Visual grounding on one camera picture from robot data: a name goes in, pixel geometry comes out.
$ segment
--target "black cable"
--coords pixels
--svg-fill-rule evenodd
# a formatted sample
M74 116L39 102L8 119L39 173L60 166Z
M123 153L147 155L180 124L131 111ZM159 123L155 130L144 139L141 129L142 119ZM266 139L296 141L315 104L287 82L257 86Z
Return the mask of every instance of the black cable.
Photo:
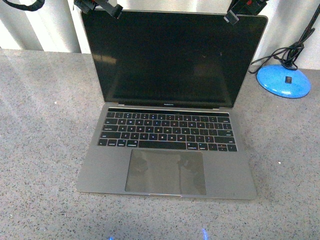
M281 65L288 70L297 70L298 66L295 64L295 61L297 60L302 50L305 48L304 42L314 33L315 28L312 28L312 26L315 23L319 14L320 14L320 4L317 7L310 23L304 30L299 41L296 41L294 44L288 47L278 48L271 55L265 56L253 61L250 65L258 63L262 60L265 60L261 63L261 65L255 71L248 70L248 72L250 74L256 74L271 58L278 60L281 63Z

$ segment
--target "blue object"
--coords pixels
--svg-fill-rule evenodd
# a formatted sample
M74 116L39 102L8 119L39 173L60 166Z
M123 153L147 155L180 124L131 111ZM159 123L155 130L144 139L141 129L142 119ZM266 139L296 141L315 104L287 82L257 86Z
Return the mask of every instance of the blue object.
M309 79L300 70L289 70L282 65L261 68L256 79L269 92L290 99L298 99L311 90Z

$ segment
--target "laptop screen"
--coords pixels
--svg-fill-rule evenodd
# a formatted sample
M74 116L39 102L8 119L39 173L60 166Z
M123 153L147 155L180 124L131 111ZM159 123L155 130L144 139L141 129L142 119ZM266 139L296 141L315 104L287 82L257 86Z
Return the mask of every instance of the laptop screen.
M241 16L104 10L82 14L105 102L231 108L267 23Z

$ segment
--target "silver laptop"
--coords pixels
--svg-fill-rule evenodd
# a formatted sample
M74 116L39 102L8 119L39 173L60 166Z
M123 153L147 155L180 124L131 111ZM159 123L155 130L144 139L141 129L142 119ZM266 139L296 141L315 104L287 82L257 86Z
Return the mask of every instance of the silver laptop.
M80 192L254 199L233 113L267 18L82 14L105 105Z

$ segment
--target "granite countertop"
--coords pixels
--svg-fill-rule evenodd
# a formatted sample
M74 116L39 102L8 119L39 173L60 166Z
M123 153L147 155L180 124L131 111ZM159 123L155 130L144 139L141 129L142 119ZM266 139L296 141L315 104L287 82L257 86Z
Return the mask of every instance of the granite countertop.
M320 239L320 71L300 99L246 77L245 201L77 192L104 103L91 55L0 49L0 69L0 240Z

